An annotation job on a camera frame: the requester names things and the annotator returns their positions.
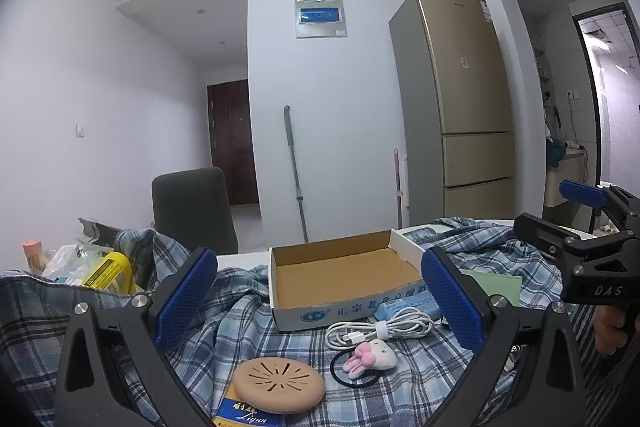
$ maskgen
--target gray chair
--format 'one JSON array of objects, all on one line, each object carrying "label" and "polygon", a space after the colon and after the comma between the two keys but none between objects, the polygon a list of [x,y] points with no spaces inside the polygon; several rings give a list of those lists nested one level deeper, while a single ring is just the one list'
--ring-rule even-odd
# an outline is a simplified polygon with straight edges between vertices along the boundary
[{"label": "gray chair", "polygon": [[225,176],[217,167],[172,172],[151,183],[156,230],[190,251],[238,253]]}]

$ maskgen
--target ceiling light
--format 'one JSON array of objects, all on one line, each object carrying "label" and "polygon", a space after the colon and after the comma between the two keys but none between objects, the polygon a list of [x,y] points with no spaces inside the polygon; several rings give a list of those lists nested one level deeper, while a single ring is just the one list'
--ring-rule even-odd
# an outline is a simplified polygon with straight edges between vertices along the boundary
[{"label": "ceiling light", "polygon": [[591,35],[587,35],[586,33],[583,33],[582,36],[584,37],[584,43],[587,45],[588,48],[598,47],[601,50],[609,51],[609,46],[607,45],[606,42],[602,42],[600,39],[597,39],[596,37],[592,37]]}]

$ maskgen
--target plush bunny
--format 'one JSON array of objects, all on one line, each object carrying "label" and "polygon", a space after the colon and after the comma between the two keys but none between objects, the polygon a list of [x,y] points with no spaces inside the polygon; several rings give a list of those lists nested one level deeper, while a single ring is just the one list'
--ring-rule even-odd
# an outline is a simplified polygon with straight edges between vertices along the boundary
[{"label": "plush bunny", "polygon": [[358,344],[353,356],[347,360],[342,370],[350,380],[357,380],[367,369],[384,371],[398,365],[398,357],[389,346],[378,339]]}]

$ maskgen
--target refrigerator sticker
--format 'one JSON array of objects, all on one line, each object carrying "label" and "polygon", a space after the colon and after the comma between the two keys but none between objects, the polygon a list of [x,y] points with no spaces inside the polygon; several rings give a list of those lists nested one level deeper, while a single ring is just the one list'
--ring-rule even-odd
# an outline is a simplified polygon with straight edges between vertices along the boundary
[{"label": "refrigerator sticker", "polygon": [[489,12],[489,7],[486,5],[485,0],[480,0],[480,6],[482,6],[482,13],[484,13],[484,20],[487,22],[491,22],[491,12]]}]

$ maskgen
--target refrigerator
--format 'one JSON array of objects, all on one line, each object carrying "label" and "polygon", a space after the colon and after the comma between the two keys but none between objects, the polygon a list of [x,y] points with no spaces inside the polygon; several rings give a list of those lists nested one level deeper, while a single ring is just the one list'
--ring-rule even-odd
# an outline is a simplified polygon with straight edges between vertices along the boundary
[{"label": "refrigerator", "polygon": [[405,0],[389,21],[406,139],[410,226],[513,219],[514,137],[483,0]]}]

